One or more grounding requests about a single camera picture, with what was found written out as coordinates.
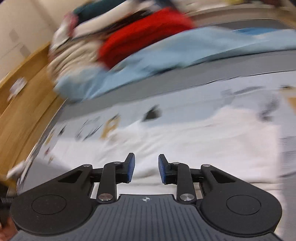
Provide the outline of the white small garment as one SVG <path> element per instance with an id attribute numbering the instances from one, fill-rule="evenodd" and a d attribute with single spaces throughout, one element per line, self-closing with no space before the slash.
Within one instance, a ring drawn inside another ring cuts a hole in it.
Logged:
<path id="1" fill-rule="evenodd" d="M 173 194 L 173 185 L 161 182 L 158 157 L 185 163 L 191 168 L 210 164 L 285 199 L 279 180 L 279 127 L 259 119 L 250 109 L 226 106 L 213 116 L 189 123 L 156 127 L 136 121 L 113 130 L 105 140 L 76 142 L 59 140 L 51 151 L 54 162 L 74 169 L 83 164 L 101 168 L 109 162 L 135 155 L 130 184 L 120 184 L 119 194 Z"/>

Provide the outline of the light blue blanket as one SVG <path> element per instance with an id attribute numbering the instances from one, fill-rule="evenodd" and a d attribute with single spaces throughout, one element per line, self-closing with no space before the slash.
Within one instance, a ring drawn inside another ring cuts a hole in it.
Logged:
<path id="1" fill-rule="evenodd" d="M 204 27 L 152 44 L 110 70 L 88 67 L 57 79 L 54 91 L 71 101 L 85 101 L 129 83 L 172 69 L 243 55 L 295 49 L 295 30 Z"/>

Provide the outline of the grey patterned bed sheet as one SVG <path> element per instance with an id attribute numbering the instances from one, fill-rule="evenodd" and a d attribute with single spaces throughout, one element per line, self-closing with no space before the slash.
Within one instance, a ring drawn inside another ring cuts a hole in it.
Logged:
<path id="1" fill-rule="evenodd" d="M 25 192 L 75 167 L 54 151 L 76 142 L 87 148 L 105 124 L 141 120 L 148 127 L 210 117 L 230 105 L 249 108 L 281 127 L 283 177 L 295 175 L 295 51 L 240 56 L 172 70 L 57 111 L 29 155 L 18 191 Z"/>

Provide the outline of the cream knitted garment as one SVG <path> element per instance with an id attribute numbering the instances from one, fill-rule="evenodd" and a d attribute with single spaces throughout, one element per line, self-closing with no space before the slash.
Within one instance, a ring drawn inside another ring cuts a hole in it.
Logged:
<path id="1" fill-rule="evenodd" d="M 69 35 L 69 21 L 64 19 L 51 42 L 48 75 L 56 81 L 74 70 L 96 66 L 99 48 L 112 33 L 148 15 L 142 10 L 117 21 L 98 16 L 75 27 L 73 36 Z"/>

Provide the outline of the red garment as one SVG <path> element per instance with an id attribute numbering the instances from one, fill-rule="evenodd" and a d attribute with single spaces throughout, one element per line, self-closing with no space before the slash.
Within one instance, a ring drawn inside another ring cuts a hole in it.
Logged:
<path id="1" fill-rule="evenodd" d="M 99 59 L 111 69 L 137 51 L 194 27 L 182 13 L 161 9 L 112 33 L 99 48 Z"/>

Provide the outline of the dark green garment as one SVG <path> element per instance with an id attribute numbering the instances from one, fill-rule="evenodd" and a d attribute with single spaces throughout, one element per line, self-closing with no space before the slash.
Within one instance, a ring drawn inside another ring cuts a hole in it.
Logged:
<path id="1" fill-rule="evenodd" d="M 83 22 L 91 20 L 92 18 L 96 18 L 97 16 L 107 13 L 123 2 L 124 0 L 92 1 L 77 7 L 72 13 L 77 16 L 79 25 Z"/>

